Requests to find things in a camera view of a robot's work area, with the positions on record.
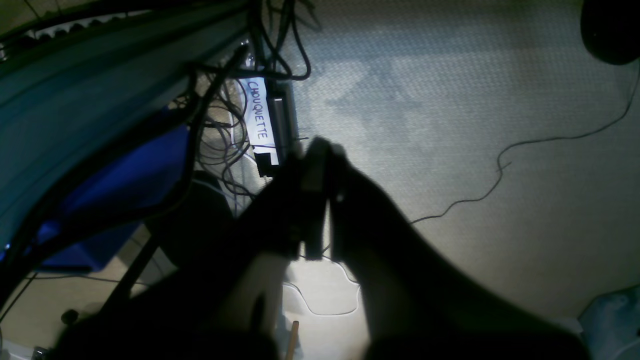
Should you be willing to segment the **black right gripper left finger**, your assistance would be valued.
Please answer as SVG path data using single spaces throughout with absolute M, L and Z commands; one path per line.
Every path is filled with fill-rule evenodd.
M 167 244 L 178 271 L 165 287 L 166 358 L 278 360 L 282 283 L 303 237 L 299 159 L 290 158 L 240 216 L 195 184 Z

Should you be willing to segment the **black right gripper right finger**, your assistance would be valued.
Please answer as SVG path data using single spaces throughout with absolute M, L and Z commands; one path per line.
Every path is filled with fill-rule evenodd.
M 367 360 L 588 360 L 573 333 L 478 285 L 441 256 L 342 146 L 329 144 L 333 254 L 360 284 Z

